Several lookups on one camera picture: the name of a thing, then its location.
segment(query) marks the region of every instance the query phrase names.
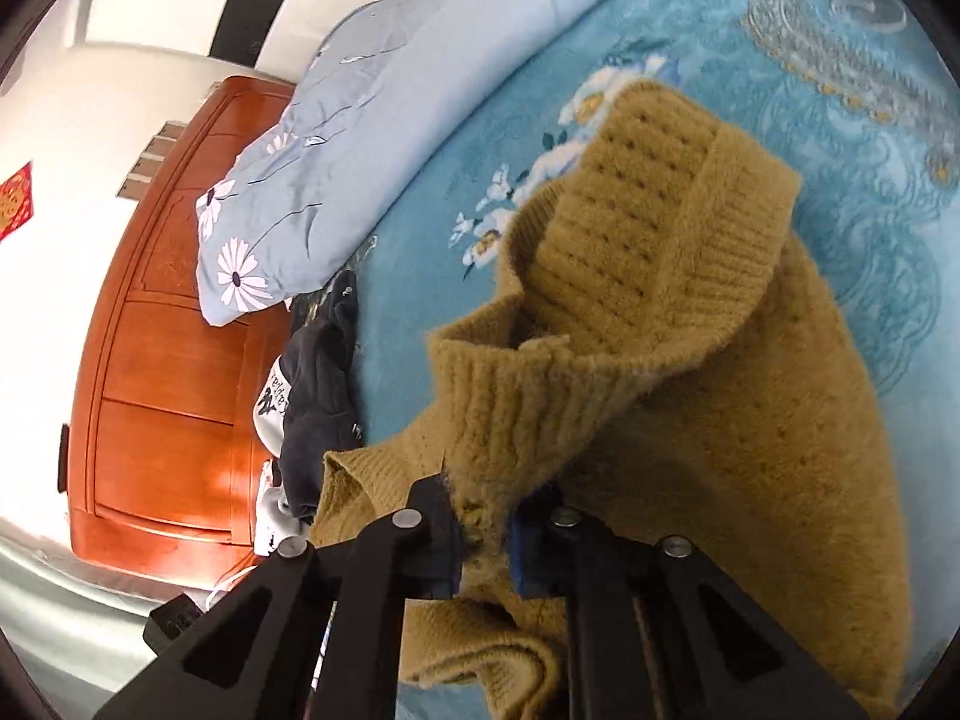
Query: metal bolt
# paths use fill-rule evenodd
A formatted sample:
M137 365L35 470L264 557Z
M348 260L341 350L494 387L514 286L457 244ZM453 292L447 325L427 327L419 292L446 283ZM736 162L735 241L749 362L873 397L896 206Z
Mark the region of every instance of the metal bolt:
M424 520L424 516L416 509L401 509L394 514L392 519L394 519L397 528L409 530L410 528L416 528Z
M661 549L670 557L690 557L693 554L693 544L683 536L668 536L661 543Z
M558 506L553 509L550 519L558 528L572 528L580 522L580 513L577 509L571 509L569 506Z
M280 557L299 557L306 552L308 546L309 543L303 536L287 536L280 541L277 552L280 553Z

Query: daisy print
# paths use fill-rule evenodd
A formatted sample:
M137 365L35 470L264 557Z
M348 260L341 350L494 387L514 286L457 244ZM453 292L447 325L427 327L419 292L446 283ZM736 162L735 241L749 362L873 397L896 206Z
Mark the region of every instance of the daisy print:
M592 138L613 107L613 100L630 84L640 79L656 79L671 86L680 85L677 60L651 53L642 64L624 67L602 67L587 78L560 110L558 124L582 127L579 140Z
M229 306L235 302L240 311L252 311L266 308L259 298L273 300L272 295L265 291L267 281L261 276L251 275L256 268L256 257L247 252L250 245L239 238L231 238L224 244L217 256L220 271L217 274L217 283L226 285L220 302Z
M213 225L220 218L222 200L227 198L234 182L221 181L208 189L197 200L197 230L200 237L206 240L213 233Z
M500 240L513 215L508 208L496 208L473 228L477 241L464 252L462 262L467 267L464 278L474 268L486 268L496 258Z
M565 172L577 164L580 155L584 153L587 144L584 141L572 140L562 143L560 146L554 146L550 151L544 151L536 162L527 170L525 180L517 186L517 190L511 195L512 201L517 208L520 208L530 196L534 194L536 188L554 178L559 178Z
M275 154L279 151L283 151L290 143L296 141L296 135L292 132L281 132L280 135L275 135L274 139L267 143L267 153Z
M467 218L463 212L457 214L457 220L453 223L453 232L450 233L449 247L455 247L464 235L473 232L473 228L476 227L478 223L480 223L478 218Z
M507 180L507 173L510 172L510 166L504 163L499 170L493 172L493 178L490 179L490 186L487 187L483 199L477 203L477 211L481 211L493 202L503 202L510 196L510 182Z

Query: mustard knit sweater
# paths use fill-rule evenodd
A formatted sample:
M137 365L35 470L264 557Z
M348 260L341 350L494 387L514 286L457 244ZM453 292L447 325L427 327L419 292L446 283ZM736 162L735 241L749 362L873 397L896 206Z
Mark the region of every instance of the mustard knit sweater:
M515 596L501 546L509 512L558 478L618 535L691 538L886 713L910 629L904 528L867 372L789 234L799 186L741 130L640 81L518 211L496 297L427 342L435 402L325 459L318 544L448 474L463 593L408 603L402 679L478 679L496 720L562 703L563 605Z

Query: bed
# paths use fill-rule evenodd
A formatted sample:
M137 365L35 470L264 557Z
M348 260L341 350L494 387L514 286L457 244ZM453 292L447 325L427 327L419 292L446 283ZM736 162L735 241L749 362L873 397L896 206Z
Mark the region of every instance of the bed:
M602 0L532 55L416 165L347 263L366 437L394 435L429 403L424 334L493 294L512 210L575 164L597 111L637 76L680 88L803 174L793 225L894 448L915 615L907 697L960 616L960 93L900 0ZM309 316L321 294L295 298L295 312Z
M67 450L74 552L109 568L214 586L251 555L269 456L253 403L289 332L284 307L229 327L200 318L195 204L277 116L291 88L219 85L152 180L86 336Z
M198 207L193 220L200 310L224 325L210 331L253 327L283 298L309 320L346 261L359 277L365 436L394 435L430 401L424 334L493 293L512 211L576 164L624 84L679 88L805 179L794 227L845 313L896 456L912 549L908 695L960 616L947 559L960 538L960 93L936 50L899 0L557 0L563 18L548 25L542 1L482 0L531 18L451 33L472 1L359 9L264 135L210 173L216 218ZM305 180L288 179L299 170ZM253 248L278 230L292 232L275 251L292 241L301 259L271 265L267 245ZM401 688L400 705L406 717L484 716L478 688Z

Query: blue bedspread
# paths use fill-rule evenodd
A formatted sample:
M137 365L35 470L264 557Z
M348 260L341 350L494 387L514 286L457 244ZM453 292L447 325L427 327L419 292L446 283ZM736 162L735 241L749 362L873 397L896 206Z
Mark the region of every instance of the blue bedspread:
M678 87L803 174L794 226L850 324L895 450L916 615L908 691L960 620L960 94L898 0L606 0L513 73L355 258L367 437L395 434L430 401L424 335L491 297L512 211L576 163L639 76ZM401 696L400 716L483 716L471 688L443 693L450 712L417 709L437 695Z

